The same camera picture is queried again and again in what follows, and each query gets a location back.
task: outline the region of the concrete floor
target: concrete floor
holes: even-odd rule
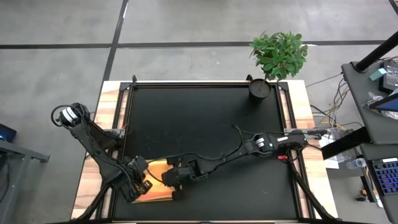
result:
[[[0,44],[111,43],[122,0],[0,0]],[[311,40],[383,40],[398,17],[387,0],[130,0],[120,43],[250,41],[262,31],[300,32]],[[296,79],[307,84],[341,72],[375,45],[314,46]],[[84,150],[55,127],[57,105],[80,102],[94,111],[108,49],[0,50],[0,123],[18,130],[16,144],[51,154],[33,162],[17,201],[16,223],[69,219]],[[110,80],[242,80],[260,77],[248,47],[118,49]],[[390,52],[398,55],[398,49]],[[341,78],[307,89],[325,110]],[[351,96],[339,123],[361,122]],[[358,128],[355,124],[349,128]],[[359,179],[330,180],[339,217],[388,223],[375,204],[356,202]]]

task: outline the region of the electronics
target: electronics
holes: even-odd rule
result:
[[[0,141],[12,142],[17,131],[0,124]]]
[[[381,68],[384,68],[387,73],[379,79],[379,90],[390,94],[398,88],[398,64],[384,62],[381,64]]]
[[[369,105],[373,110],[395,111],[398,112],[398,93],[385,97],[375,103]]]
[[[383,195],[398,194],[398,158],[371,161]]]

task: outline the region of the black tabletop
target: black tabletop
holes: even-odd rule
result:
[[[363,107],[370,100],[369,92],[383,97],[387,96],[386,93],[378,90],[379,82],[372,82],[369,78],[379,69],[379,64],[371,65],[367,73],[356,72],[352,64],[344,64],[341,69],[372,142],[374,144],[398,144],[396,137],[398,120],[381,116]]]
[[[216,157],[239,144],[242,130],[282,131],[275,87],[260,104],[247,86],[236,88],[138,88],[125,156],[146,159],[197,152]],[[247,156],[220,167],[207,179],[184,185],[181,201],[128,204],[118,195],[115,220],[294,220],[292,179],[275,156]]]
[[[361,144],[360,148],[367,161],[398,157],[398,145]],[[381,194],[379,195],[388,219],[392,223],[398,223],[398,195],[388,195],[385,197]]]

